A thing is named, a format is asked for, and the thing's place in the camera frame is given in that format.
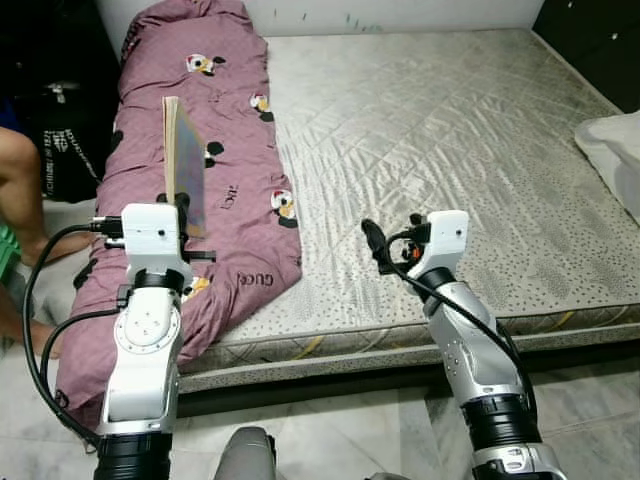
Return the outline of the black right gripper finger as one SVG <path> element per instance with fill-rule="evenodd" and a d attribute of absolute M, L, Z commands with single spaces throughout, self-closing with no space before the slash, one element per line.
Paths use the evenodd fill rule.
<path fill-rule="evenodd" d="M 367 246 L 370 248 L 372 260 L 378 266 L 380 274 L 392 274 L 394 264 L 390 260 L 387 237 L 384 230 L 375 223 L 374 220 L 364 219 L 361 221 L 361 230 L 365 234 Z"/>

